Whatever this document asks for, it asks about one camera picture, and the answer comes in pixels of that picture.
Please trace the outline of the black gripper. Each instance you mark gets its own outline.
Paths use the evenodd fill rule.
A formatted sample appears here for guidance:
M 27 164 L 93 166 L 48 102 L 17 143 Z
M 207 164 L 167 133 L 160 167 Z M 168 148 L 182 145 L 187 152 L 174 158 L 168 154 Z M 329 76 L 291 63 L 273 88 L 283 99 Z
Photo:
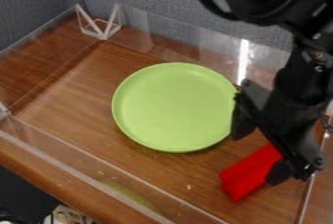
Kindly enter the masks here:
M 319 104 L 302 104 L 278 89 L 269 91 L 249 79 L 242 81 L 234 101 L 231 138 L 239 140 L 259 129 L 282 156 L 265 177 L 265 183 L 277 186 L 290 177 L 307 181 L 325 168 L 314 133 Z

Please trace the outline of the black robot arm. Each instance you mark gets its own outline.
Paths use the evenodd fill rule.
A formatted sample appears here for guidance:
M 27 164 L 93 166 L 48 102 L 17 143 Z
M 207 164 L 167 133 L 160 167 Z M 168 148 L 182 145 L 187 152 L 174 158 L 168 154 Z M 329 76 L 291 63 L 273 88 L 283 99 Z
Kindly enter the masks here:
M 273 89 L 250 80 L 241 83 L 231 136 L 239 139 L 261 130 L 282 155 L 263 177 L 269 185 L 291 177 L 307 180 L 325 168 L 313 129 L 333 101 L 333 0 L 225 0 L 227 10 L 214 0 L 199 1 L 223 19 L 277 25 L 293 35 Z

